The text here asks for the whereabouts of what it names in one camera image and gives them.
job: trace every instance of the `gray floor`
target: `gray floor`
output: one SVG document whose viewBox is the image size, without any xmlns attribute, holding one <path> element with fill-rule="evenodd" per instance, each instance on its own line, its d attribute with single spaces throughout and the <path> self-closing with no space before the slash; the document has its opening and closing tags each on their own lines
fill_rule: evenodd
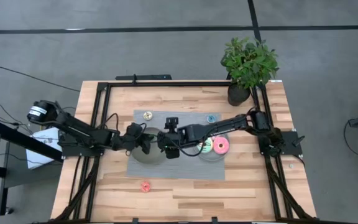
<svg viewBox="0 0 358 224">
<path fill-rule="evenodd" d="M 358 1 L 257 0 L 260 26 L 358 25 Z M 0 29 L 148 26 L 249 26 L 247 1 L 0 0 Z M 358 222 L 358 156 L 344 144 L 345 122 L 358 116 L 358 30 L 261 32 L 279 54 L 302 142 L 317 214 Z M 219 61 L 231 37 L 253 32 L 0 35 L 1 65 L 80 88 L 83 80 L 166 74 L 174 79 L 225 78 Z M 0 71 L 0 103 L 25 121 L 35 100 L 75 106 L 78 94 Z M 358 151 L 358 129 L 347 132 Z M 0 223 L 48 219 L 58 179 L 11 189 L 16 213 Z"/>
</svg>

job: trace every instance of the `pink donut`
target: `pink donut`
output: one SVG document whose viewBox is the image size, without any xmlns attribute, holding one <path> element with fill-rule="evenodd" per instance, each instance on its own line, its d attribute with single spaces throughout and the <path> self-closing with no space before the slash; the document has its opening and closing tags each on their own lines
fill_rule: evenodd
<svg viewBox="0 0 358 224">
<path fill-rule="evenodd" d="M 214 147 L 216 153 L 218 154 L 225 154 L 228 152 L 230 148 L 229 141 L 224 137 L 216 137 L 214 140 Z"/>
</svg>

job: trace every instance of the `wooden tabletop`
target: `wooden tabletop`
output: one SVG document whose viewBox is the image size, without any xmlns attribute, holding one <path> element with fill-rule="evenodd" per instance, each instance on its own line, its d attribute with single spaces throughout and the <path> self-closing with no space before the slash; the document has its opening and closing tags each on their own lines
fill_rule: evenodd
<svg viewBox="0 0 358 224">
<path fill-rule="evenodd" d="M 91 121 L 97 84 L 97 81 L 85 81 L 81 87 L 75 117 L 87 123 Z M 268 82 L 266 87 L 274 125 L 283 131 L 291 130 L 293 123 L 283 83 Z M 224 86 L 113 87 L 108 116 L 117 113 L 119 130 L 124 132 L 134 120 L 134 110 L 221 113 L 222 119 L 228 119 L 245 113 L 253 105 L 250 97 L 238 107 L 230 106 Z M 115 122 L 113 118 L 107 125 L 114 128 Z M 257 138 L 245 131 L 236 131 L 229 133 L 229 140 L 231 149 L 224 158 L 225 180 L 126 177 L 128 157 L 125 152 L 106 150 L 99 165 L 91 221 L 130 222 L 137 217 L 140 222 L 195 222 L 211 221 L 215 216 L 219 221 L 274 220 L 264 157 L 259 154 Z M 282 160 L 289 191 L 307 213 L 315 216 L 302 163 L 293 156 L 282 156 Z M 68 205 L 76 161 L 77 157 L 71 157 L 63 164 L 51 218 Z M 150 192 L 140 191 L 144 180 L 151 183 Z M 278 189 L 277 192 L 284 217 L 282 195 Z M 83 198 L 80 217 L 85 215 L 87 193 Z"/>
</svg>

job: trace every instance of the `gray mat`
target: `gray mat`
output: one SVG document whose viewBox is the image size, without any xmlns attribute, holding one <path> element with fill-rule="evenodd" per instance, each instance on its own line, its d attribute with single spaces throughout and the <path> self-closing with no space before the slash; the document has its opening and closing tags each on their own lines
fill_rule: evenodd
<svg viewBox="0 0 358 224">
<path fill-rule="evenodd" d="M 167 117 L 178 117 L 178 127 L 196 123 L 207 124 L 206 116 L 209 114 L 215 115 L 218 121 L 221 120 L 221 115 L 218 113 L 186 113 L 172 111 L 151 112 L 153 113 L 153 118 L 150 121 L 146 121 L 143 118 L 145 111 L 135 110 L 135 122 L 138 124 L 146 123 L 148 128 L 153 127 L 162 131 L 167 131 L 164 130 Z M 189 154 L 194 154 L 196 152 L 194 148 L 184 150 Z M 200 157 L 188 157 L 181 153 L 179 158 L 164 159 L 159 164 L 141 164 L 131 156 L 128 161 L 127 176 L 224 180 L 224 158 L 211 162 Z"/>
</svg>

